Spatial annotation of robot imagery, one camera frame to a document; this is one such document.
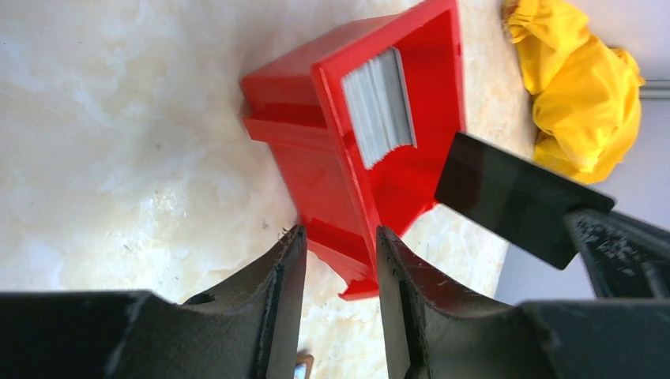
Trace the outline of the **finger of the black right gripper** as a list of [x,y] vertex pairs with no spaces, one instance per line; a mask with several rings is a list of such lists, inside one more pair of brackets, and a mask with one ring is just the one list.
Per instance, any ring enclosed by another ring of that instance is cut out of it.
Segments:
[[598,298],[669,298],[669,231],[592,209],[564,223]]

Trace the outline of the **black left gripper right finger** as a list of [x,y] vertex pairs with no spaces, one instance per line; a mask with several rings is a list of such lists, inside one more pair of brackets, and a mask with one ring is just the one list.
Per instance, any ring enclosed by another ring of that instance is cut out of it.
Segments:
[[414,254],[389,228],[376,242],[392,378],[666,378],[669,303],[533,301],[510,306]]

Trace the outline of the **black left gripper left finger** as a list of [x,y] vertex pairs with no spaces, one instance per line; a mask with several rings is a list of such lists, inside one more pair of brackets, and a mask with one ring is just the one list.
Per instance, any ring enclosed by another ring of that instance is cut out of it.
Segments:
[[4,378],[290,378],[307,260],[295,226],[182,304],[151,291],[4,293]]

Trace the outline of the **black credit card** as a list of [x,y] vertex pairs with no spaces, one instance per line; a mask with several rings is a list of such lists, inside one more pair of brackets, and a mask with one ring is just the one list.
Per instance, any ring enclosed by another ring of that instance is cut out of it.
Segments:
[[435,200],[557,269],[577,250],[563,218],[613,198],[465,133],[454,136]]

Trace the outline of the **red plastic bin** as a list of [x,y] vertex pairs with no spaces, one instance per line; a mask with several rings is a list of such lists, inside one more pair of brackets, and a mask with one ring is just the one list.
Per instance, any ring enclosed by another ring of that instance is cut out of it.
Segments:
[[[417,144],[365,167],[344,78],[387,50],[401,59]],[[466,128],[457,3],[349,22],[247,74],[241,89],[244,126],[269,146],[309,249],[346,283],[342,299],[376,297],[377,227],[402,235],[435,206],[452,140]]]

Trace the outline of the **grey cards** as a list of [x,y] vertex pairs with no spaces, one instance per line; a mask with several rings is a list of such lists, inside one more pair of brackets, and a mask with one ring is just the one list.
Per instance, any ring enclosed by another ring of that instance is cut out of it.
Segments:
[[401,52],[390,47],[341,81],[365,169],[404,146],[417,146]]

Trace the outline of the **brown leather card holder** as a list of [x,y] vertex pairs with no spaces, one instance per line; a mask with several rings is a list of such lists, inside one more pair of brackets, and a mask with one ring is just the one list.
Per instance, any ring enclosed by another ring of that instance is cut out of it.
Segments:
[[294,379],[309,379],[314,365],[314,356],[305,354],[299,355],[296,359],[293,373]]

